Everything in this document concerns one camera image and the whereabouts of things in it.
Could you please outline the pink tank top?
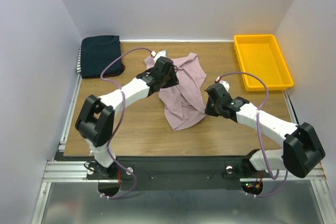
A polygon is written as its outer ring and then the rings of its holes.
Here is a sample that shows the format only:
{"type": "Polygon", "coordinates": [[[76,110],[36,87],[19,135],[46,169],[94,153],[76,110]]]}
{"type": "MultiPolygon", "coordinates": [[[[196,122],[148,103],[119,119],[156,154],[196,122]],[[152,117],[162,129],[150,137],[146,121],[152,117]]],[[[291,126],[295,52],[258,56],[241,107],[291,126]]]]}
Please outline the pink tank top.
{"type": "Polygon", "coordinates": [[[164,103],[164,114],[173,131],[180,131],[196,125],[205,117],[205,104],[201,87],[207,77],[198,55],[173,59],[179,84],[161,89],[159,98],[164,103]]]}

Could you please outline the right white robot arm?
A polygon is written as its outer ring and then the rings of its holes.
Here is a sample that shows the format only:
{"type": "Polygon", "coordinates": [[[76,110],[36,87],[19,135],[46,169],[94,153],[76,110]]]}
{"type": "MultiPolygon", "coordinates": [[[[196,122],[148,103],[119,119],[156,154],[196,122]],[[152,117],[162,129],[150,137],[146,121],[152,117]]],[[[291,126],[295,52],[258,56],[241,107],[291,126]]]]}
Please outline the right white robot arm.
{"type": "Polygon", "coordinates": [[[287,122],[242,97],[232,98],[225,81],[215,82],[205,91],[208,95],[207,115],[221,116],[255,129],[259,136],[265,135],[281,147],[271,151],[261,147],[252,151],[241,165],[244,175],[253,177],[262,170],[287,170],[304,178],[325,158],[326,153],[311,124],[287,122]]]}

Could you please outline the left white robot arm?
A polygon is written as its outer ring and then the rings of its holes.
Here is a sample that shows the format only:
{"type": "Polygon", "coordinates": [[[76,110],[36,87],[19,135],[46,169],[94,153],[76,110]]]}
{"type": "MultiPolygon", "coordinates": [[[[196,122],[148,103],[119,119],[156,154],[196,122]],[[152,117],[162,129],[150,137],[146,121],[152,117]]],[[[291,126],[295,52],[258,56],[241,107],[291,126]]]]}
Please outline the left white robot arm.
{"type": "Polygon", "coordinates": [[[173,61],[160,56],[154,60],[153,67],[123,87],[100,97],[90,95],[85,99],[75,128],[88,143],[97,170],[104,178],[113,178],[118,172],[116,156],[109,148],[115,116],[124,113],[129,105],[177,84],[179,80],[173,61]]]}

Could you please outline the folded dark red tank top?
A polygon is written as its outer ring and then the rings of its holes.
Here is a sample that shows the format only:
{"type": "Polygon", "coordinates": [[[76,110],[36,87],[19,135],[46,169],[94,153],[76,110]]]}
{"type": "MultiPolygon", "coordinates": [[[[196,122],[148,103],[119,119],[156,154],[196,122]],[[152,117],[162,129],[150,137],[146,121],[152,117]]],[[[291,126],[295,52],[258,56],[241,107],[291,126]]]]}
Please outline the folded dark red tank top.
{"type": "Polygon", "coordinates": [[[106,77],[117,77],[120,76],[121,74],[123,74],[124,70],[125,70],[125,65],[123,63],[120,64],[120,66],[117,65],[113,65],[114,67],[116,67],[114,70],[107,70],[104,74],[104,76],[106,77]]]}

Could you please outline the folded navy tank top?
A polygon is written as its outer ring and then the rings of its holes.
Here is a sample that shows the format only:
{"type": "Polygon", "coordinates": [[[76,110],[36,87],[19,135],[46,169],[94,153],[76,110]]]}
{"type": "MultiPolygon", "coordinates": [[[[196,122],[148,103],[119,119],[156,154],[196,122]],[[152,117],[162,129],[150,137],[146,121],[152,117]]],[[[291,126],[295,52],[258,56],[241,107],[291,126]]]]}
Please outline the folded navy tank top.
{"type": "Polygon", "coordinates": [[[81,77],[83,79],[99,78],[103,70],[113,61],[120,66],[122,61],[119,36],[101,35],[87,37],[81,43],[81,77]]]}

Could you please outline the folded striped tank top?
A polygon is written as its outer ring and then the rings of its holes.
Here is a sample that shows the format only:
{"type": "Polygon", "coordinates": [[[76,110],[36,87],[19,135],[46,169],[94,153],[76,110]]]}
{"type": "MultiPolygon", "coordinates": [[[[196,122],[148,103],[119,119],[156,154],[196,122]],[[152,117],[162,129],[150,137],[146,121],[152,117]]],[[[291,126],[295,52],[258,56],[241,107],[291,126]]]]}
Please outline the folded striped tank top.
{"type": "Polygon", "coordinates": [[[76,63],[76,72],[81,73],[81,48],[79,48],[78,59],[76,63]]]}

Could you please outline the yellow plastic bin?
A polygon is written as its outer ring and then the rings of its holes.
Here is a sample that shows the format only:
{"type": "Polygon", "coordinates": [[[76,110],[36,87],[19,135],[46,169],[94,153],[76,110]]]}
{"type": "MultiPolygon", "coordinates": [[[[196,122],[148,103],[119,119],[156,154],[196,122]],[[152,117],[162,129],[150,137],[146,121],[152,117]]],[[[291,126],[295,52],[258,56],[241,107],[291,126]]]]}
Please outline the yellow plastic bin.
{"type": "Polygon", "coordinates": [[[249,72],[265,85],[251,76],[243,76],[247,91],[285,90],[294,86],[286,61],[276,37],[272,34],[236,35],[234,49],[240,70],[249,72]]]}

